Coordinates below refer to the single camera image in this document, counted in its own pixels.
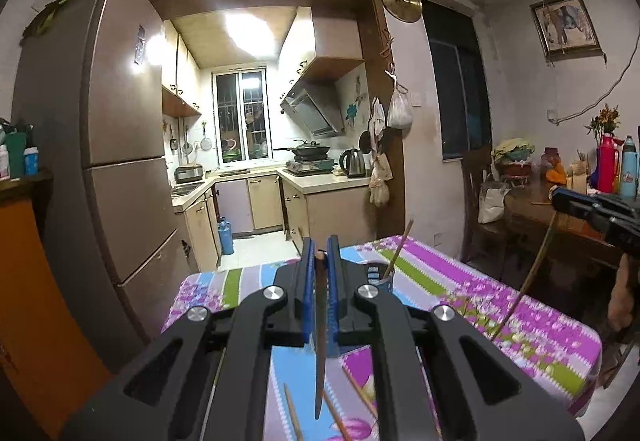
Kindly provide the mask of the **person's right hand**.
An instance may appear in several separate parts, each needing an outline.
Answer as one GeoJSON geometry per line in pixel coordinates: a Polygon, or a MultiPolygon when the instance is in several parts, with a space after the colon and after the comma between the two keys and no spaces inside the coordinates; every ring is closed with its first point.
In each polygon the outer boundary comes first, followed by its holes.
{"type": "Polygon", "coordinates": [[[634,262],[627,253],[624,253],[620,258],[615,285],[612,289],[610,302],[608,302],[608,325],[613,331],[621,331],[632,322],[634,292],[631,289],[631,282],[639,280],[638,273],[634,271],[636,266],[637,262],[634,262]]]}

